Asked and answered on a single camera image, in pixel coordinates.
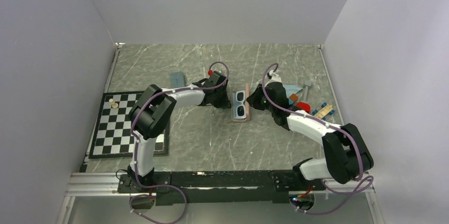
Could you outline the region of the blue cleaning cloth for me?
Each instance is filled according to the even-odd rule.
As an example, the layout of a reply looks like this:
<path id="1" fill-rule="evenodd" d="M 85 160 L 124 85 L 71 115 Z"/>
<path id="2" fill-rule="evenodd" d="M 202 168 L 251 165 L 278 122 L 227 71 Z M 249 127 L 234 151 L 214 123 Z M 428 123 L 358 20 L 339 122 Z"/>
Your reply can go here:
<path id="1" fill-rule="evenodd" d="M 236 92 L 233 92 L 232 93 L 232 118 L 234 119 L 234 120 L 238 120 L 238 121 L 243 121 L 243 120 L 246 120 L 247 119 L 247 108 L 246 108 L 246 118 L 245 119 L 237 119 L 236 118 L 236 113 L 235 113 L 235 104 L 234 104 L 234 102 L 235 102 L 235 93 Z"/>

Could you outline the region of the pink glasses case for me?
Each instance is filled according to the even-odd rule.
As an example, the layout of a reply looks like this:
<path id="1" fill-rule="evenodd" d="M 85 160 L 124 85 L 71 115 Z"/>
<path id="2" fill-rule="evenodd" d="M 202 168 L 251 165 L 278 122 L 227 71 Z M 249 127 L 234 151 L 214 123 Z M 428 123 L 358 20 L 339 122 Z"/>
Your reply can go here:
<path id="1" fill-rule="evenodd" d="M 245 89 L 244 89 L 244 90 L 241 90 L 241 91 L 245 91 L 245 92 L 246 92 L 247 119 L 246 119 L 246 120 L 243 120 L 243 121 L 238 121 L 238 120 L 234 120 L 234 119 L 232 118 L 232 115 L 231 115 L 231 119 L 232 119 L 233 122 L 246 122 L 246 121 L 249 121 L 249 120 L 250 120 L 250 106 L 249 106 L 249 103 L 247 102 L 247 97 L 249 96 L 249 84 L 246 84 L 246 85 L 245 85 Z"/>

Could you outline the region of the grey blue glasses case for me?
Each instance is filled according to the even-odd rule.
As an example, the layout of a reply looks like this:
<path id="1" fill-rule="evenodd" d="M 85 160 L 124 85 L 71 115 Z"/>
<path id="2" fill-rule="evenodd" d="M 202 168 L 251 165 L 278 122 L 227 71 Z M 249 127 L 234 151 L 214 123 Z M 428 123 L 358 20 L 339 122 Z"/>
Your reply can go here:
<path id="1" fill-rule="evenodd" d="M 185 75 L 182 71 L 170 73 L 170 87 L 183 88 L 186 86 Z"/>

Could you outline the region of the white frame sunglasses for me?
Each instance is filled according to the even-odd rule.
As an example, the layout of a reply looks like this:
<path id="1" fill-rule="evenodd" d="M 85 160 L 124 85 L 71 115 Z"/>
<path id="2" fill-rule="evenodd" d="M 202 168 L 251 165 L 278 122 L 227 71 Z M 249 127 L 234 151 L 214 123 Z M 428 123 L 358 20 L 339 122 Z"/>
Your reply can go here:
<path id="1" fill-rule="evenodd" d="M 235 113 L 237 119 L 245 119 L 246 118 L 246 92 L 245 91 L 237 91 L 235 93 Z"/>

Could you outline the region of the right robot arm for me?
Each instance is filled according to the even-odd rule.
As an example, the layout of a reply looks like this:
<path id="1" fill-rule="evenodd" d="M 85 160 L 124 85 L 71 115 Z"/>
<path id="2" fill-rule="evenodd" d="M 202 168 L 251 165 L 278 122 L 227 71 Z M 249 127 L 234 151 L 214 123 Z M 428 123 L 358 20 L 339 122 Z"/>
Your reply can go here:
<path id="1" fill-rule="evenodd" d="M 324 157 L 309 158 L 293 166 L 292 183 L 297 189 L 305 190 L 317 179 L 332 178 L 345 184 L 374 166 L 357 126 L 329 123 L 290 105 L 282 83 L 269 83 L 265 87 L 259 84 L 247 102 L 257 110 L 268 110 L 278 126 L 322 145 Z"/>

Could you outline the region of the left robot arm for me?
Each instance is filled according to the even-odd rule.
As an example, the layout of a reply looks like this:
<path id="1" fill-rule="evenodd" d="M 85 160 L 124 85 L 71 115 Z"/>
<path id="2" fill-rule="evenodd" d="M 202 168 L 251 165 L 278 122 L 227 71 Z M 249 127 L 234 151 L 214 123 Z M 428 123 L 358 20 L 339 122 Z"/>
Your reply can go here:
<path id="1" fill-rule="evenodd" d="M 227 76 L 211 70 L 208 78 L 184 87 L 164 89 L 154 84 L 147 87 L 129 112 L 134 150 L 128 174 L 138 192 L 145 192 L 153 185 L 156 139 L 168 128 L 173 111 L 187 106 L 230 108 L 227 81 Z"/>

